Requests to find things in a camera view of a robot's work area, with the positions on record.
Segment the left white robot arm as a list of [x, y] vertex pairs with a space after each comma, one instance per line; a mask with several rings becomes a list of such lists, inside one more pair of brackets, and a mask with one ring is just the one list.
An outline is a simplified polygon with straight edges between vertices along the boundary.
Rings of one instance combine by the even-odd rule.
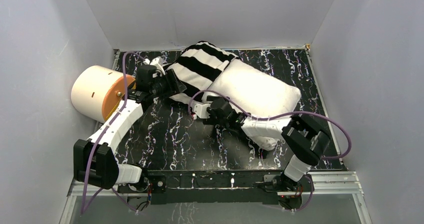
[[137, 192], [149, 187], [149, 178], [134, 164], [120, 164], [116, 151], [133, 124], [156, 99], [186, 89], [172, 69], [142, 65], [135, 76], [101, 66], [83, 71], [71, 90], [71, 102], [83, 115], [102, 124], [73, 147], [74, 179], [103, 189], [130, 184]]

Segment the white pillow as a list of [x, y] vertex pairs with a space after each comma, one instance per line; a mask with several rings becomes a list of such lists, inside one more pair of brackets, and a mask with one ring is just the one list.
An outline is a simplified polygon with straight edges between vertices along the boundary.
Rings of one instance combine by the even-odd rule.
[[273, 117], [294, 111], [301, 98], [299, 88], [233, 60], [209, 90], [217, 91], [257, 117]]

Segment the black white striped pillowcase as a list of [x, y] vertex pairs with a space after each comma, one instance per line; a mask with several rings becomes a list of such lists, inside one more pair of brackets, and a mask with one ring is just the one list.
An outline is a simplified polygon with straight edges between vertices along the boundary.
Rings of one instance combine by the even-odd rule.
[[208, 89], [229, 64], [237, 59], [239, 56], [207, 41], [199, 41], [187, 47], [173, 63], [163, 67], [164, 70], [172, 69], [186, 86], [186, 90], [170, 99], [188, 104], [194, 94]]

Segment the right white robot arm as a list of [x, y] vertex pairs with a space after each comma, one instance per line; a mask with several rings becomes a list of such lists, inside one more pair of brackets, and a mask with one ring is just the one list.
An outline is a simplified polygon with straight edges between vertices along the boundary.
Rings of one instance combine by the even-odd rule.
[[192, 109], [204, 124], [220, 125], [249, 138], [284, 140], [293, 153], [281, 174], [282, 186], [288, 191], [301, 185], [301, 178], [319, 164], [332, 140], [331, 134], [305, 113], [254, 117], [248, 112], [237, 112], [223, 97], [214, 97], [209, 104], [194, 104]]

